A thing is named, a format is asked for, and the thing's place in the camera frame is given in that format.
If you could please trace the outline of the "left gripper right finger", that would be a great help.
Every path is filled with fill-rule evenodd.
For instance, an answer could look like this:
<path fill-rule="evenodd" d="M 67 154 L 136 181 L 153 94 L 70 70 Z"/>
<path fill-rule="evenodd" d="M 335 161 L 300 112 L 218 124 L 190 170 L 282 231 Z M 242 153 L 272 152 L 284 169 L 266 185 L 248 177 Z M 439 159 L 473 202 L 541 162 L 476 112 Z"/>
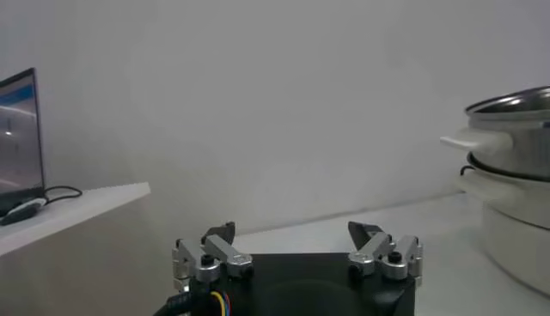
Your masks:
<path fill-rule="evenodd" d="M 379 272 L 390 281 L 411 277 L 416 287 L 423 281 L 424 246 L 417 236 L 395 239 L 377 225 L 348 222 L 348 232 L 356 250 L 347 255 L 349 273 L 363 281 Z"/>

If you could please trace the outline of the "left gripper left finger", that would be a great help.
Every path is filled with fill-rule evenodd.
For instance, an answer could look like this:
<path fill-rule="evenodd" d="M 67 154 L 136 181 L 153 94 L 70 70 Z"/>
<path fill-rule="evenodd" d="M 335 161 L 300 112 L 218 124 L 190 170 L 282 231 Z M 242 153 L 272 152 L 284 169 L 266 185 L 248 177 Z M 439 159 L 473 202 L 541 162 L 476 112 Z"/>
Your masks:
<path fill-rule="evenodd" d="M 174 288 L 190 290 L 191 281 L 212 284 L 223 276 L 249 279 L 254 274 L 251 254 L 233 247 L 236 225 L 226 222 L 209 228 L 199 242 L 178 239 L 172 249 Z"/>

